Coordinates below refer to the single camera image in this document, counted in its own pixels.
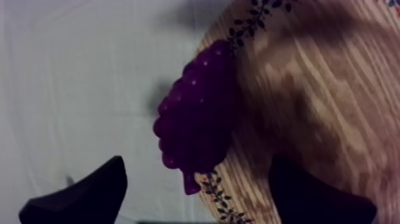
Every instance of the grape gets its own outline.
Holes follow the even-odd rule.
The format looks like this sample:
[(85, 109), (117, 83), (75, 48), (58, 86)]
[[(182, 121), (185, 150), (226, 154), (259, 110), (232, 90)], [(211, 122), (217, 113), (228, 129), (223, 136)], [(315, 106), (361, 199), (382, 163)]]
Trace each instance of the grape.
[(154, 133), (162, 162), (180, 169), (186, 194), (200, 186), (195, 173), (211, 172), (231, 144), (238, 119), (235, 61), (227, 41), (216, 41), (188, 63), (158, 107)]

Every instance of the wood grain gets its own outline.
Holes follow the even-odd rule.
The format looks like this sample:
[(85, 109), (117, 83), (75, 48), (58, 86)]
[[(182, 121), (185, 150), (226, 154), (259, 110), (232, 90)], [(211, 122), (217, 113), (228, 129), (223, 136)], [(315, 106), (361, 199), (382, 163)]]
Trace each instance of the wood grain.
[[(199, 49), (225, 38), (249, 1), (237, 0)], [(237, 67), (246, 107), (217, 171), (230, 207), (280, 223), (268, 189), (271, 156), (285, 153), (321, 180), (368, 197), (376, 223), (400, 223), (400, 18), (374, 0), (301, 0), (275, 10)], [(219, 205), (200, 194), (216, 219)]]

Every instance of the white fabric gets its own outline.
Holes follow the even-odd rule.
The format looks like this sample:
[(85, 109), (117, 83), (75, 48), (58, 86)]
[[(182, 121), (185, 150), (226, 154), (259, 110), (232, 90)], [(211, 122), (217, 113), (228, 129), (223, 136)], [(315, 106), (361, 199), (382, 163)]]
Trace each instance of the white fabric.
[(0, 0), (0, 223), (113, 155), (129, 178), (117, 223), (212, 221), (162, 165), (152, 122), (230, 1)]

